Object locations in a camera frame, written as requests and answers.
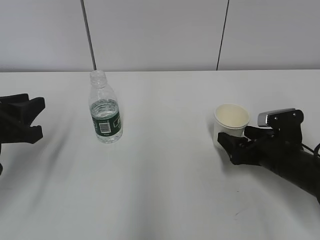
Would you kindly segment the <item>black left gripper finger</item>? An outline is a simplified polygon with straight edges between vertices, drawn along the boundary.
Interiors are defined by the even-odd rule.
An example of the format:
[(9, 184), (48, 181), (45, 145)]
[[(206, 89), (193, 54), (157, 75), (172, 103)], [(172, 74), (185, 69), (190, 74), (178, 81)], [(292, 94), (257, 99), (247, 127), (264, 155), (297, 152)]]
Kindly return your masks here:
[(43, 131), (40, 125), (1, 125), (0, 126), (0, 143), (29, 143), (34, 144), (43, 138)]
[(28, 96), (0, 97), (0, 117), (23, 125), (31, 125), (45, 107), (43, 97), (33, 99), (29, 99)]

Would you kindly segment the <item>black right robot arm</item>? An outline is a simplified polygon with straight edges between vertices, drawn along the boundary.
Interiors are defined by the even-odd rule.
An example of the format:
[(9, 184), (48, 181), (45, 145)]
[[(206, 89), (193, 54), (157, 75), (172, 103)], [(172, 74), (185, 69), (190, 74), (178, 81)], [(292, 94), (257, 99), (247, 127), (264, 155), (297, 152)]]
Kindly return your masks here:
[(300, 144), (284, 141), (280, 131), (247, 126), (244, 137), (225, 132), (217, 141), (233, 165), (266, 168), (320, 199), (320, 158), (303, 150)]

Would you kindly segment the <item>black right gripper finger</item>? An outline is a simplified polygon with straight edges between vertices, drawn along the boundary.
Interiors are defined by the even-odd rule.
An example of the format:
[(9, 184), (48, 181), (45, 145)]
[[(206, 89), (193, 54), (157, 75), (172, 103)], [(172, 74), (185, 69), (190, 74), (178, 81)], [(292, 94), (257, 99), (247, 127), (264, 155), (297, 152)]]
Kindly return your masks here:
[(246, 126), (244, 129), (244, 136), (250, 140), (258, 140), (270, 134), (269, 129)]
[(250, 144), (246, 137), (237, 137), (225, 132), (219, 132), (217, 141), (226, 151), (233, 165), (251, 164), (248, 154)]

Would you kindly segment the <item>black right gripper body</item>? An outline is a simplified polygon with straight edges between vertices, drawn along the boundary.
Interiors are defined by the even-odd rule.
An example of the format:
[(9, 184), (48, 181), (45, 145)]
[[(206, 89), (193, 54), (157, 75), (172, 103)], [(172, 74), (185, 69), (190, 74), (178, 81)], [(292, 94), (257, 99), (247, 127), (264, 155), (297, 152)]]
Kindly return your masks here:
[(274, 135), (249, 136), (247, 164), (264, 167), (268, 170), (290, 168), (303, 152), (301, 146), (282, 141)]

